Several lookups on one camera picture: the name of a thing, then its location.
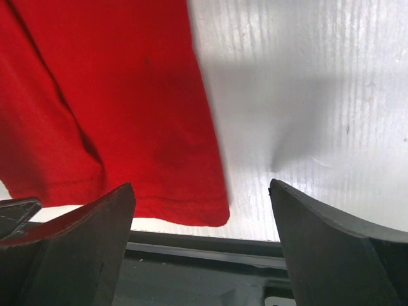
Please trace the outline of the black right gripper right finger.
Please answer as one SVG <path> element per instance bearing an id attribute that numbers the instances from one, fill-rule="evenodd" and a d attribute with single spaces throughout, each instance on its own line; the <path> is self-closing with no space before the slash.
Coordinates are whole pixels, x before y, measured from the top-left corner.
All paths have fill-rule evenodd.
<path id="1" fill-rule="evenodd" d="M 297 305 L 407 305 L 407 233 L 270 183 Z"/>

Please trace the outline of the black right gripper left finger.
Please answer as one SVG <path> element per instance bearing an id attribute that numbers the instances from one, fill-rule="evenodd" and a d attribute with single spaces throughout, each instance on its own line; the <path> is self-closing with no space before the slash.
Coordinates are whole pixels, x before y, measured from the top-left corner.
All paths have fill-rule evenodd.
<path id="1" fill-rule="evenodd" d="M 126 183 L 29 227 L 40 200 L 3 200 L 1 304 L 111 305 L 135 207 Z"/>

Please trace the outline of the red t shirt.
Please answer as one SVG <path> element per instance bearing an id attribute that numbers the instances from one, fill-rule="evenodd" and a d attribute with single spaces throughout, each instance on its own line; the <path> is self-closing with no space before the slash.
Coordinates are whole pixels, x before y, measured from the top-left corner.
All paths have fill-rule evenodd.
<path id="1" fill-rule="evenodd" d="M 230 209 L 186 1 L 2 1 L 1 182 L 45 207 L 129 182 L 136 217 Z"/>

